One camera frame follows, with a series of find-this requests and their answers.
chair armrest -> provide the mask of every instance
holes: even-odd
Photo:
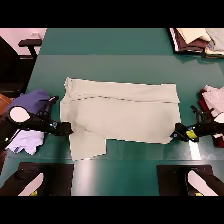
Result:
[[[26,40],[21,40],[19,42],[19,47],[39,47],[42,45],[42,40],[41,39],[26,39]]]
[[[9,97],[16,98],[22,93],[23,83],[0,83],[0,93]]]

table surface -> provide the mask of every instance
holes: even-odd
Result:
[[[27,92],[46,89],[52,96],[59,95],[61,100],[66,77],[145,84],[175,83],[181,120],[190,125],[196,121],[190,106],[198,105],[197,93],[205,85],[222,87],[222,71],[222,60],[174,55],[164,28],[48,29]],[[59,110],[58,102],[52,111],[53,119],[59,119]],[[224,149],[215,148],[210,136],[200,138],[198,148],[201,161],[192,161],[193,151],[189,143],[173,140],[161,145],[108,140],[106,155],[75,162],[72,194],[158,195],[156,164],[212,164],[214,173],[224,180],[224,174],[218,172]],[[73,163],[68,137],[48,135],[33,156],[26,152],[9,152],[0,184],[17,170],[19,162],[25,161]],[[135,183],[137,176],[142,178],[139,186]]]

white wall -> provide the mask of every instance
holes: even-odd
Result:
[[[14,48],[19,55],[30,55],[27,47],[19,47],[21,40],[28,39],[32,33],[39,33],[42,39],[47,28],[0,28],[0,36]],[[37,54],[40,47],[35,47]]]

orange object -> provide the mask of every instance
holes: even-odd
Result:
[[[5,112],[5,108],[11,104],[13,99],[10,99],[2,94],[0,94],[0,115]]]

black chair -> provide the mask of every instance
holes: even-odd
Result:
[[[20,47],[28,47],[31,55],[18,55],[17,52],[0,37],[0,93],[11,98],[25,93],[29,83],[37,54],[35,46],[41,46],[41,39],[21,40]]]

